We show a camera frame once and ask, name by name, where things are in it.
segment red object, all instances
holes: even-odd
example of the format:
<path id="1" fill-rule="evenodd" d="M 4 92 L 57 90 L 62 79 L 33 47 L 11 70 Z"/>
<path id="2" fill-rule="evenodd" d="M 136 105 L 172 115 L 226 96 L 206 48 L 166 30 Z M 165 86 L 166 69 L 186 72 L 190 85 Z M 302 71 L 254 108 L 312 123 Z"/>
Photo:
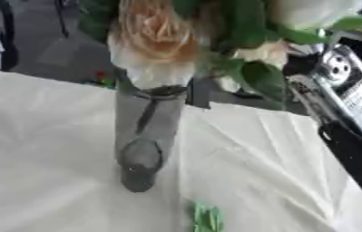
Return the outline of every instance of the red object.
<path id="1" fill-rule="evenodd" d="M 105 72 L 96 72 L 96 78 L 99 80 L 99 81 L 102 81 L 104 79 L 104 76 L 106 75 Z"/>

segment clear glass vase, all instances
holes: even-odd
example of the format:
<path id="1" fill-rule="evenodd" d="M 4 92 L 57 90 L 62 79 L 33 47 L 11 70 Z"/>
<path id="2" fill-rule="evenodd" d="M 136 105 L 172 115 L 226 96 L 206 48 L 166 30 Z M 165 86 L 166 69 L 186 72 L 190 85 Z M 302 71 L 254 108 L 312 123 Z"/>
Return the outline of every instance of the clear glass vase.
<path id="1" fill-rule="evenodd" d="M 186 87 L 165 86 L 139 90 L 121 75 L 116 93 L 115 155 L 122 184 L 144 192 L 171 155 L 178 131 Z"/>

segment white tablecloth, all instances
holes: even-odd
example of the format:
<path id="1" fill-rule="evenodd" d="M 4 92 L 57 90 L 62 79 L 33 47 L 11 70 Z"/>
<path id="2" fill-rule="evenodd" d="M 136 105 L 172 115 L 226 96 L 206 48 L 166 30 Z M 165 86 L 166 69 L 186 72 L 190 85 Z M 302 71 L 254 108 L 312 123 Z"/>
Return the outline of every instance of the white tablecloth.
<path id="1" fill-rule="evenodd" d="M 120 184 L 114 92 L 0 73 L 0 232 L 191 231 L 187 205 L 225 231 L 362 232 L 362 191 L 307 117 L 187 107 L 173 155 L 142 194 Z"/>

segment white flower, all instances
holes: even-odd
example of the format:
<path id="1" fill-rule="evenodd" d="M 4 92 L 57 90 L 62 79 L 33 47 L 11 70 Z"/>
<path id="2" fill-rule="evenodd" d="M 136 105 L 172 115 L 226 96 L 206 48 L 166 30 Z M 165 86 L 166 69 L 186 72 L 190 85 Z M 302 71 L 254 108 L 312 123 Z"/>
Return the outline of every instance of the white flower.
<path id="1" fill-rule="evenodd" d="M 282 69 L 288 62 L 288 46 L 284 41 L 265 43 L 257 49 L 239 49 L 234 58 L 244 59 L 246 62 L 260 60 Z"/>
<path id="2" fill-rule="evenodd" d="M 246 62 L 262 61 L 281 70 L 288 63 L 288 46 L 282 40 L 265 43 L 257 49 L 239 49 L 233 58 L 244 59 Z M 240 85 L 231 77 L 216 78 L 215 82 L 227 92 L 236 92 L 240 88 Z"/>
<path id="3" fill-rule="evenodd" d="M 112 62 L 143 90 L 186 85 L 195 73 L 198 45 L 171 0 L 122 0 L 109 35 Z"/>
<path id="4" fill-rule="evenodd" d="M 273 21 L 293 29 L 325 28 L 362 9 L 362 0 L 268 0 Z"/>

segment artificial flower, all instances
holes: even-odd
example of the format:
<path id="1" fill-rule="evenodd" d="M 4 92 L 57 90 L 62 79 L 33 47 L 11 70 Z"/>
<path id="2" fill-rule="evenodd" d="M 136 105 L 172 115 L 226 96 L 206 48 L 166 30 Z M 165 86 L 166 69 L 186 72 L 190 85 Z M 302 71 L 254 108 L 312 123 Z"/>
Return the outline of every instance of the artificial flower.
<path id="1" fill-rule="evenodd" d="M 171 0 L 122 0 L 108 44 L 112 62 L 143 90 L 186 85 L 196 70 L 198 43 Z"/>

